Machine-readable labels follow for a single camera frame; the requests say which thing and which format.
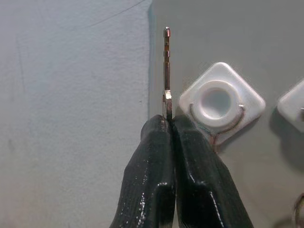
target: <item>metal ring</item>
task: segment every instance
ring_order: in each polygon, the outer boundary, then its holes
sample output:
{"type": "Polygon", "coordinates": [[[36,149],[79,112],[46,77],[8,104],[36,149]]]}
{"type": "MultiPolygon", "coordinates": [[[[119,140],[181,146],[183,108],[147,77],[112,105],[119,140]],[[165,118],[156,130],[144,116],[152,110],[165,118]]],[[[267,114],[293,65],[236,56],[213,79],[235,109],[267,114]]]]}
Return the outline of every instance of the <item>metal ring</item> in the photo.
{"type": "Polygon", "coordinates": [[[243,118],[244,118],[244,116],[245,116],[245,111],[246,111],[246,110],[245,110],[245,107],[244,107],[243,104],[239,104],[239,105],[238,105],[239,108],[241,109],[241,115],[239,116],[239,118],[237,119],[237,121],[236,121],[231,127],[229,127],[229,128],[227,128],[227,129],[225,129],[225,130],[222,130],[222,131],[219,131],[219,132],[213,134],[213,133],[211,132],[211,130],[209,130],[209,129],[206,128],[205,126],[201,125],[201,124],[200,124],[200,121],[197,120],[197,118],[196,118],[195,115],[193,114],[193,105],[194,105],[194,103],[190,103],[190,105],[189,105],[190,115],[192,116],[192,118],[194,119],[194,121],[198,124],[198,126],[199,126],[202,130],[204,130],[204,131],[210,136],[210,144],[212,145],[213,151],[214,151],[215,153],[217,153],[217,151],[216,151],[216,141],[217,141],[217,139],[218,139],[218,136],[219,136],[220,134],[226,133],[226,132],[228,132],[228,131],[230,131],[230,130],[232,130],[233,128],[235,128],[235,127],[238,126],[238,124],[243,120],[243,118]]]}
{"type": "Polygon", "coordinates": [[[299,196],[297,201],[294,204],[294,210],[293,210],[293,216],[292,216],[292,222],[294,228],[304,228],[304,226],[301,226],[300,222],[300,211],[304,208],[304,192],[299,196]]]}

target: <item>white wall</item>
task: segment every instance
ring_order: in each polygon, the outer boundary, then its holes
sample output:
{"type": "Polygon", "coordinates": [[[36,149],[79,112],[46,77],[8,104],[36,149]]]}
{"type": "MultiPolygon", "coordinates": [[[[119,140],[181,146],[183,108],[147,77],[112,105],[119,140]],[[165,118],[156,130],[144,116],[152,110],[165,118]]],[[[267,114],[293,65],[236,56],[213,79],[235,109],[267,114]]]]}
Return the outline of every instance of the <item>white wall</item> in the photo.
{"type": "Polygon", "coordinates": [[[0,228],[110,225],[148,117],[150,4],[1,1],[0,228]]]}

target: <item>white square fixture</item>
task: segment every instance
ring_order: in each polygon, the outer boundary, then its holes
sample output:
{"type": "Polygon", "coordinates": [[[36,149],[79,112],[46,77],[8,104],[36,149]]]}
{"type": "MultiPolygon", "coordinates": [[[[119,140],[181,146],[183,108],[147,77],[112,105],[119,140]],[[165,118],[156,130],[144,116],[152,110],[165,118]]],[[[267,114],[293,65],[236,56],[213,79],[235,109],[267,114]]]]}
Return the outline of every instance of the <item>white square fixture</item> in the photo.
{"type": "Polygon", "coordinates": [[[296,129],[304,132],[304,80],[279,100],[277,109],[296,129]]]}
{"type": "Polygon", "coordinates": [[[265,101],[226,63],[215,63],[181,96],[179,105],[215,144],[257,119],[265,101]]]}

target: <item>gray surface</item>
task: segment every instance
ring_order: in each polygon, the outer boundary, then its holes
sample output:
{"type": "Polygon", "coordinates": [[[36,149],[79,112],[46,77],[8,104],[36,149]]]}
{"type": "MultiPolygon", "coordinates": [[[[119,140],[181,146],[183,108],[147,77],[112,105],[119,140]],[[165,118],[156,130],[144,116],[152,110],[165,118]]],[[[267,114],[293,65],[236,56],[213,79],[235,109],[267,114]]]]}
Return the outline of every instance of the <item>gray surface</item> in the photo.
{"type": "MultiPolygon", "coordinates": [[[[155,53],[170,26],[173,106],[214,62],[227,62],[265,99],[262,117],[221,148],[256,228],[288,219],[304,191],[304,135],[279,114],[278,99],[304,78],[304,2],[155,0],[155,53]]],[[[160,111],[162,58],[155,57],[150,115],[160,111]]]]}
{"type": "Polygon", "coordinates": [[[109,227],[148,116],[150,4],[1,1],[0,228],[109,227]]]}

